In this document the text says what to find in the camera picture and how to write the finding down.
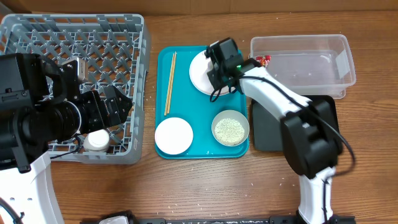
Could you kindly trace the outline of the white paper cup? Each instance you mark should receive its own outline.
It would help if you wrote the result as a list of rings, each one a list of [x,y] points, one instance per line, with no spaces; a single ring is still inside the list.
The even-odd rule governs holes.
[[[83,147],[88,152],[106,152],[109,145],[110,137],[105,129],[89,133],[83,141]]]

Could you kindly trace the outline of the large white plate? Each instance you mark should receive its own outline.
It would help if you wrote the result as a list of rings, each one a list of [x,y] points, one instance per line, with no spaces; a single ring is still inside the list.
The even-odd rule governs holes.
[[[213,64],[210,58],[206,58],[204,50],[193,58],[189,67],[189,76],[192,84],[206,95],[211,95],[214,91],[207,75],[211,69],[213,69]]]

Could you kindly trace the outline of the red snack wrapper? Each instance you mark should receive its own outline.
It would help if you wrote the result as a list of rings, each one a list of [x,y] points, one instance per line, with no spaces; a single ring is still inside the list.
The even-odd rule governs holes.
[[[261,55],[256,57],[256,61],[258,61],[263,67],[267,68],[271,61],[270,55]]]

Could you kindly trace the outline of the wooden chopstick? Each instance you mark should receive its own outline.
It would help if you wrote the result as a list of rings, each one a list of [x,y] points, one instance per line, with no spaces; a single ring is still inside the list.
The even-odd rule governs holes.
[[[171,97],[172,97],[172,88],[173,88],[173,82],[174,82],[174,74],[172,76],[172,84],[171,84],[171,89],[170,89],[170,101],[169,101],[169,108],[168,108],[168,114],[170,113],[170,105],[171,105]]]
[[[165,111],[164,111],[164,116],[167,116],[168,114],[168,108],[169,108],[169,101],[170,101],[170,89],[171,89],[171,84],[172,84],[172,76],[174,74],[174,67],[175,67],[175,58],[176,58],[176,52],[173,53],[172,57],[172,63],[170,66],[170,74],[169,74],[169,82],[168,82],[168,88],[167,88],[167,96],[166,96],[166,102],[165,102]]]

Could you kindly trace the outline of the grey bowl of rice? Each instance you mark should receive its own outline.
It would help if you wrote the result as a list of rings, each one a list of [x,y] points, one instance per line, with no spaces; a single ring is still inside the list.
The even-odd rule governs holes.
[[[218,113],[211,124],[214,138],[224,146],[238,146],[249,136],[248,119],[235,110]]]

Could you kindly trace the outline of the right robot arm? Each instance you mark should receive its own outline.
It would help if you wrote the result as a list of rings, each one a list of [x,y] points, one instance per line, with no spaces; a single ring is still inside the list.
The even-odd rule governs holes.
[[[207,73],[216,101],[228,87],[250,97],[279,120],[284,156],[298,174],[298,215],[305,223],[330,223],[331,181],[343,148],[336,118],[325,100],[312,101],[283,86],[257,60],[243,59],[235,41],[227,38],[209,45]]]

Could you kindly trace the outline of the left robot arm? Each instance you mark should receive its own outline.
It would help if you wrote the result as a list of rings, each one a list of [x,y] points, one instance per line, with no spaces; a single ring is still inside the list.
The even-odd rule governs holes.
[[[1,57],[1,217],[12,223],[62,223],[49,142],[123,124],[132,100],[115,86],[80,91],[87,63],[40,54]]]

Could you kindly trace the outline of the teal plastic tray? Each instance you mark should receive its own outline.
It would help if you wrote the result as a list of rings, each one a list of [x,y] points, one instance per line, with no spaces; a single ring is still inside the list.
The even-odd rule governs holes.
[[[162,152],[157,146],[156,152],[164,159],[219,159],[239,158],[249,149],[249,140],[238,146],[220,144],[211,132],[214,117],[224,110],[235,110],[247,116],[246,97],[240,93],[226,94],[212,103],[210,96],[197,90],[189,77],[189,67],[193,58],[205,50],[205,46],[166,47],[158,55],[157,94],[155,124],[159,125],[167,117],[164,115],[172,56],[177,54],[174,84],[172,90],[169,117],[178,117],[187,121],[193,129],[191,146],[179,155]]]

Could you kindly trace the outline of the grey dish rack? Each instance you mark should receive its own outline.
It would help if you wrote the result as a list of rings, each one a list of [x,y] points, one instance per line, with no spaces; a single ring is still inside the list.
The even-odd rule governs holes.
[[[123,124],[107,129],[106,152],[78,148],[84,136],[49,144],[56,161],[85,164],[134,164],[144,134],[144,86],[149,68],[150,34],[139,14],[9,14],[1,22],[1,54],[34,53],[60,64],[72,57],[88,62],[82,93],[115,86],[132,100]]]

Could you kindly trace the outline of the black tray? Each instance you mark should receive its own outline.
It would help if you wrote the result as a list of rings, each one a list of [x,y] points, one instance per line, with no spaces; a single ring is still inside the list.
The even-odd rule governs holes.
[[[312,101],[325,101],[330,105],[331,112],[339,131],[335,101],[328,95],[307,95]],[[251,124],[253,128],[254,148],[258,151],[274,152],[283,151],[283,132],[280,130],[280,120],[270,114],[260,103],[251,101]]]

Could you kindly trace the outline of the small white plate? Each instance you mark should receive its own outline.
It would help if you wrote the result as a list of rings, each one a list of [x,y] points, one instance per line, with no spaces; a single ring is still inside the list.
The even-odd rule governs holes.
[[[178,155],[185,152],[193,142],[193,129],[182,118],[167,118],[155,130],[155,143],[161,152]]]

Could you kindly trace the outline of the clear plastic bin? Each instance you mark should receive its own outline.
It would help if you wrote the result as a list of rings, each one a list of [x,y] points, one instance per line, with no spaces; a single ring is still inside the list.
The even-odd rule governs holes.
[[[344,98],[356,83],[348,39],[342,34],[254,37],[251,58],[269,55],[268,72],[299,95]]]

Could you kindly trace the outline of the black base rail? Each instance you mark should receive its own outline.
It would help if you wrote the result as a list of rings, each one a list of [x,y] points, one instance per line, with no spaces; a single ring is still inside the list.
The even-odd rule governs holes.
[[[297,212],[295,215],[271,216],[267,218],[227,218],[227,219],[184,219],[137,218],[130,210],[112,213],[101,218],[85,218],[80,224],[99,224],[107,218],[125,217],[130,224],[300,224],[304,219]]]

